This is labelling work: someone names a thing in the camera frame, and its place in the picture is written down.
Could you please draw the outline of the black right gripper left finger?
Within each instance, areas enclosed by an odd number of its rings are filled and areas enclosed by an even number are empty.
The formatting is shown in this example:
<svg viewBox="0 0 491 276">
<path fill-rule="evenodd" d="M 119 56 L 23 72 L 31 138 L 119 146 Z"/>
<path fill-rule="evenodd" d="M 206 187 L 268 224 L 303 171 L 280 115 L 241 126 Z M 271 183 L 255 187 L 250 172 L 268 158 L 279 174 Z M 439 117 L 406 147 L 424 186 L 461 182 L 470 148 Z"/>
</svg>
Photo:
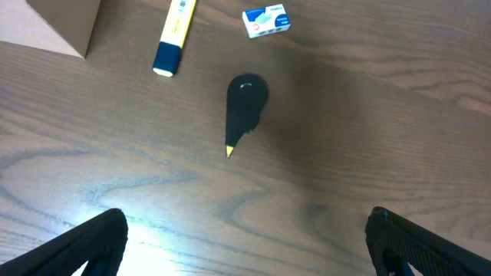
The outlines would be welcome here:
<svg viewBox="0 0 491 276">
<path fill-rule="evenodd" d="M 120 209 L 108 209 L 85 223 L 1 265 L 2 275 L 115 276 L 128 235 Z"/>
</svg>

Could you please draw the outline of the black correction tape dispenser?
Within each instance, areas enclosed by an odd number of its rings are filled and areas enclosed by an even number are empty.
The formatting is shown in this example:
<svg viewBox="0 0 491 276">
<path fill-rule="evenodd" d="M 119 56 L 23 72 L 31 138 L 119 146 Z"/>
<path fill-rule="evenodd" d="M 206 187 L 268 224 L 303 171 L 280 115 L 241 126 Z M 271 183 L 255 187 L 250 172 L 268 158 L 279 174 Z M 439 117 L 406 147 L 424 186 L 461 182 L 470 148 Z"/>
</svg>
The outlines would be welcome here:
<svg viewBox="0 0 491 276">
<path fill-rule="evenodd" d="M 226 158 L 230 158 L 240 139 L 259 124 L 269 98 L 265 80 L 257 74 L 241 74 L 231 80 L 226 100 Z"/>
</svg>

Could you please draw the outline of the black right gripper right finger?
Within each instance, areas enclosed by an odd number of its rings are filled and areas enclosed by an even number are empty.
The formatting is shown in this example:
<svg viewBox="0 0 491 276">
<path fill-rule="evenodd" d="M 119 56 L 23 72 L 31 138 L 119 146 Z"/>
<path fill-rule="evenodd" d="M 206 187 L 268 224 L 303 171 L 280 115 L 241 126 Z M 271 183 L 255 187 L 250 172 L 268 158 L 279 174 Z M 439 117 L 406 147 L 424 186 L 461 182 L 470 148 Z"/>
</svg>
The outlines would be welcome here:
<svg viewBox="0 0 491 276">
<path fill-rule="evenodd" d="M 376 275 L 487 276 L 490 261 L 377 206 L 365 225 Z"/>
</svg>

